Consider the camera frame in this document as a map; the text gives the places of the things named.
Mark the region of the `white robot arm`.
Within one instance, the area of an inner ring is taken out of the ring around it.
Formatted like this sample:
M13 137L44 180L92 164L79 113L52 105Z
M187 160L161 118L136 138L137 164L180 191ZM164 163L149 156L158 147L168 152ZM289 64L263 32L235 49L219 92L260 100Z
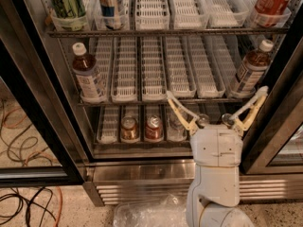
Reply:
M221 125L198 124L200 116L184 107L172 92L167 100L189 131L195 176L187 192L189 227L255 227L238 208L242 136L268 96L263 86L239 110L223 115Z

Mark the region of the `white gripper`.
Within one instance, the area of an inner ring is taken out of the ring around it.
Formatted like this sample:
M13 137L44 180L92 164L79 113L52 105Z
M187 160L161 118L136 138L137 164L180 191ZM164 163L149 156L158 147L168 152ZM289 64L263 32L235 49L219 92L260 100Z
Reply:
M214 167L235 167L240 164L243 145L240 136L249 130L267 96L268 87L260 87L244 106L229 117L233 122L231 126L233 131L225 125L208 125L199 129L196 124L199 116L184 107L171 91L167 91L170 107L184 128L192 135L190 145L194 162L200 166ZM247 116L240 120L239 116L246 111L248 111ZM182 113L190 115L191 121L188 122Z

